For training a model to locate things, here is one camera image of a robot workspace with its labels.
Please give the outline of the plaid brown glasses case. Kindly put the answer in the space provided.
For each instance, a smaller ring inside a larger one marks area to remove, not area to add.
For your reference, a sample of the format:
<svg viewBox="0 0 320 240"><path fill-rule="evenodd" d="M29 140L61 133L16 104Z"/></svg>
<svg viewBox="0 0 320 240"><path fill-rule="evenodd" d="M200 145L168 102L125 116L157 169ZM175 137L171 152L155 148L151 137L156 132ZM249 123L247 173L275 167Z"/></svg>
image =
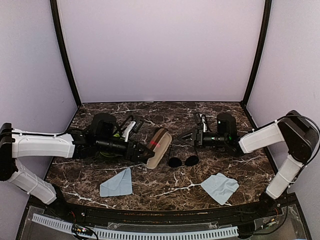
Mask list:
<svg viewBox="0 0 320 240"><path fill-rule="evenodd" d="M147 169L155 169L169 146L172 143L172 136L166 128L160 127L149 142L148 148L154 152L154 156L149 158L146 163Z"/></svg>

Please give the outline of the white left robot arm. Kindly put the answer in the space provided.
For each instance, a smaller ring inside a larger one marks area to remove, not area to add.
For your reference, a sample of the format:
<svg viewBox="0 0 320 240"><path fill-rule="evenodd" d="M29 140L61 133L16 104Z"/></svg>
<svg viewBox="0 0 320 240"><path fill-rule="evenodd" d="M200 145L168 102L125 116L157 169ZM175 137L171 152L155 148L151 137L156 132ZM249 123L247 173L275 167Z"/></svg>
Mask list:
<svg viewBox="0 0 320 240"><path fill-rule="evenodd" d="M72 129L63 133L29 132L13 128L4 123L0 128L0 180L16 185L32 195L60 218L67 218L70 206L59 187L40 179L20 161L22 157L61 157L86 159L97 153L111 153L123 156L125 160L146 163L155 153L129 137L136 133L142 120L131 120L122 130L115 116L98 113L85 129Z"/></svg>

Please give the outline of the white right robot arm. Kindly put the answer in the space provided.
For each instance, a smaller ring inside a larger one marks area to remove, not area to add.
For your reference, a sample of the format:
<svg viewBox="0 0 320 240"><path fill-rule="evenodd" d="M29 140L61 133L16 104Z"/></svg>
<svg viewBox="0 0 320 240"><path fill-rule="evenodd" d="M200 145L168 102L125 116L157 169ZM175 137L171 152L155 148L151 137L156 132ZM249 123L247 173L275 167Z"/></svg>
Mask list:
<svg viewBox="0 0 320 240"><path fill-rule="evenodd" d="M212 148L240 157L260 149L282 144L287 154L261 195L264 199L255 205L255 213L266 217L275 208L278 199L294 184L320 151L320 128L310 118L291 110L284 116L240 136L237 121L229 113L216 116L216 130L209 128L207 117L195 113L195 127L178 135L178 140L195 149Z"/></svg>

